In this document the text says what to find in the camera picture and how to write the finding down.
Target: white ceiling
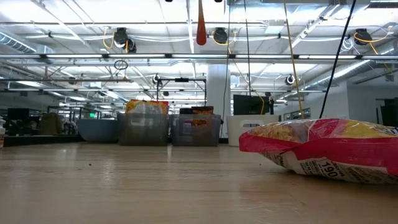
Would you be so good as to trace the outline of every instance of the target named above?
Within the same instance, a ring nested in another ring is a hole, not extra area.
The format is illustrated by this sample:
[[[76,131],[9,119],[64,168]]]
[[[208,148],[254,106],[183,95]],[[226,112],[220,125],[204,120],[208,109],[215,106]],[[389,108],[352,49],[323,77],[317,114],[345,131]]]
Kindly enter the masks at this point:
[[[102,37],[104,29],[109,26],[108,34],[110,35],[117,27],[127,27],[129,35],[149,36],[149,37],[180,37],[188,38],[188,14],[187,2],[183,0],[174,0],[173,3],[165,2],[164,0],[45,0],[43,1],[45,7],[56,17],[64,23],[69,24],[69,28],[78,34],[80,37]],[[190,17],[195,23],[198,18],[197,0],[190,1]],[[207,22],[206,28],[208,33],[216,27],[228,28],[228,8],[224,13],[224,4],[215,3],[214,1],[203,1],[205,20]],[[292,38],[306,28],[309,22],[318,18],[325,7],[302,5],[295,13],[289,14],[290,31]],[[231,13],[231,24],[229,29],[237,32],[239,41],[231,43],[230,49],[234,54],[247,54],[248,45],[245,41],[247,34],[250,38],[254,37],[270,37],[277,35],[272,33],[273,30],[278,30],[277,24],[280,20],[284,20],[284,11],[280,9],[271,9],[264,7],[248,7],[248,33],[245,26],[244,10],[234,9]],[[340,37],[345,25],[345,17],[348,15],[348,9],[342,10],[333,17],[329,17],[327,21],[323,21],[311,33],[304,38],[308,40],[311,38],[327,39],[331,37]],[[372,34],[375,39],[384,37],[386,32],[386,24],[398,21],[397,9],[366,9],[359,11],[351,20],[348,33],[353,34],[355,29],[367,28],[368,32]],[[224,24],[214,24],[216,22],[224,22]],[[51,32],[52,35],[66,35],[72,37],[69,31],[60,26],[56,19],[49,13],[38,8],[31,0],[2,0],[0,2],[0,28],[15,34],[27,44],[47,45],[58,54],[86,54],[86,53],[101,53],[104,51],[102,40],[88,40],[90,47],[83,45],[79,40],[66,40],[61,38],[44,37],[26,39],[26,37],[37,37],[38,35],[47,35]],[[192,25],[193,36],[196,36],[196,24]],[[287,28],[283,26],[279,28],[282,36],[287,36]],[[386,40],[375,44],[376,47],[386,43],[394,38],[390,35]],[[149,42],[146,40],[135,40],[137,45],[137,53],[185,53],[190,54],[190,42],[184,40],[180,42]],[[339,40],[332,40],[327,42],[307,42],[301,41],[294,47],[295,54],[336,54]],[[270,40],[254,40],[249,42],[250,54],[281,54],[289,46],[286,39],[270,39]],[[196,54],[215,53],[226,54],[227,47],[215,44],[211,38],[208,39],[205,46],[199,46],[196,42],[193,45]],[[356,48],[361,54],[371,54],[370,46],[358,46]],[[110,53],[121,53],[121,49],[113,47],[108,50]],[[0,45],[0,53],[14,54],[15,50],[9,47]],[[240,71],[246,76],[248,72],[247,63],[237,63]],[[27,67],[34,72],[43,73],[43,68]],[[297,75],[300,77],[300,82],[309,82],[318,75],[328,71],[331,65],[325,64],[296,64]],[[151,80],[151,75],[158,73],[163,77],[192,77],[193,67],[191,63],[178,63],[173,66],[137,66],[137,69]],[[195,70],[198,77],[206,75],[207,63],[198,62],[195,65]],[[232,75],[239,75],[239,70],[233,62],[230,62],[230,70]],[[109,73],[104,67],[67,67],[63,69],[77,77],[83,78],[107,78]],[[254,88],[290,88],[284,84],[284,77],[293,73],[292,65],[289,63],[275,63],[269,65],[267,63],[254,62],[250,65],[251,75],[259,76],[253,83]],[[132,70],[126,70],[126,76],[136,83],[146,85],[138,74]],[[67,77],[64,73],[57,72],[53,77]],[[246,88],[246,83],[241,78],[242,88]],[[107,83],[109,88],[125,88],[130,83]],[[171,84],[173,88],[184,87],[181,84]],[[194,88],[194,84],[185,84],[187,88]],[[131,96],[132,93],[121,93],[125,96]],[[134,94],[134,96],[146,96],[142,93]]]

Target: white wall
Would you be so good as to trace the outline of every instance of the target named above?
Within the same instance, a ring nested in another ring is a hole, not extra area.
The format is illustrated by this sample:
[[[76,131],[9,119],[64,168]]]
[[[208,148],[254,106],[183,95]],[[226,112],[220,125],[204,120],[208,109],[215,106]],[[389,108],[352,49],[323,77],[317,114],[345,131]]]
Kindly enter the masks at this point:
[[[384,106],[384,101],[376,99],[397,97],[396,87],[350,85],[348,87],[349,118],[377,123],[376,108],[379,108],[379,122],[382,124],[380,106]]]
[[[311,119],[319,118],[324,97],[324,93],[310,93],[305,97],[305,101],[302,102],[303,109],[311,109]],[[287,106],[277,106],[274,112],[277,115],[282,115],[282,120],[284,120],[284,114],[298,111],[299,109],[297,101],[289,101]],[[346,82],[341,82],[338,86],[330,88],[322,118],[349,118]]]
[[[29,92],[28,96],[20,96],[19,93],[0,93],[0,108],[29,108],[47,112],[48,106],[58,106],[59,101],[48,95],[38,95]]]

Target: ceiling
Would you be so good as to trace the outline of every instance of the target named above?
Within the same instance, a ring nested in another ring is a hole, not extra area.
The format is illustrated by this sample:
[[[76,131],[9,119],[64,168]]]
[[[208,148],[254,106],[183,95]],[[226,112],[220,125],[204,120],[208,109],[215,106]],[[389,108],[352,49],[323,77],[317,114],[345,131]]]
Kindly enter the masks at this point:
[[[261,0],[246,0],[245,13],[245,1],[231,1],[231,6],[228,7],[229,2],[225,2],[226,0],[222,3],[204,0],[203,10],[206,30],[209,35],[204,46],[198,45],[194,40],[198,21],[197,0],[174,0],[173,2],[164,0],[44,0],[42,3],[45,9],[40,8],[38,6],[40,3],[35,4],[34,1],[2,0],[0,2],[0,33],[6,33],[35,49],[39,49],[39,46],[47,46],[56,54],[106,54],[107,52],[123,54],[124,50],[115,45],[107,49],[103,43],[106,41],[108,45],[111,45],[112,33],[118,27],[127,28],[127,33],[137,46],[138,54],[227,54],[227,46],[218,45],[212,40],[212,32],[217,27],[223,27],[229,33],[231,40],[229,48],[232,54],[290,54],[284,8],[281,4],[283,1],[272,0],[268,1],[272,3],[266,4]],[[291,0],[287,2],[292,40],[298,39],[294,44],[294,54],[336,54],[348,16],[349,5],[331,5],[330,3],[335,1],[329,0]],[[395,23],[398,21],[398,9],[391,8],[391,4],[389,6],[375,5],[375,1],[370,0],[357,2],[348,34],[353,35],[356,29],[367,29],[373,39],[381,39],[386,36],[386,32],[389,32],[385,39],[374,43],[376,49],[393,40],[398,30]],[[346,50],[341,54],[374,54],[369,45],[355,44],[351,46],[350,43],[347,40],[345,45],[348,47],[344,48]],[[6,45],[0,45],[0,53],[21,54]],[[4,70],[1,76],[3,78],[37,79],[51,74],[50,78],[52,79],[70,77],[110,79],[111,74],[116,73],[116,69],[111,66],[113,60],[108,61],[107,65],[103,60],[85,60],[83,58],[77,62],[81,63],[81,66],[74,65],[71,60],[56,59],[53,64],[46,65],[34,60],[14,58],[8,60],[7,64],[1,65]],[[151,88],[152,78],[155,74],[162,78],[206,78],[209,63],[226,63],[226,60],[214,62],[211,60],[159,59],[151,60],[148,63],[146,59],[136,59],[128,60],[128,62],[129,68],[119,73],[118,79],[126,76],[131,82],[121,83],[111,80],[102,82],[101,86],[109,89]],[[237,89],[247,90],[248,85],[243,77],[246,77],[249,72],[248,62],[230,60],[228,63],[231,75],[241,76],[242,73]],[[296,71],[300,85],[311,82],[317,76],[330,71],[332,63],[332,60],[311,62],[298,60]],[[23,68],[25,72],[10,69],[10,66]],[[382,73],[384,69],[382,66],[376,67],[367,75]],[[292,73],[293,66],[290,60],[268,60],[266,62],[255,60],[250,63],[252,87],[255,90],[291,89],[291,86],[285,85],[284,80]],[[76,85],[65,82],[43,84],[59,88],[86,88],[82,86],[83,82],[78,82]],[[21,86],[20,83],[13,83],[13,86],[31,87]],[[197,84],[193,82],[184,84],[170,82],[164,88],[198,89],[197,92],[192,93],[170,93],[170,96],[165,97],[166,99],[202,99],[204,95]],[[95,92],[84,96],[70,92],[58,93],[64,96],[88,97],[88,100],[91,101],[106,100],[97,98]],[[126,99],[150,99],[148,94],[136,91],[124,91],[118,94]]]

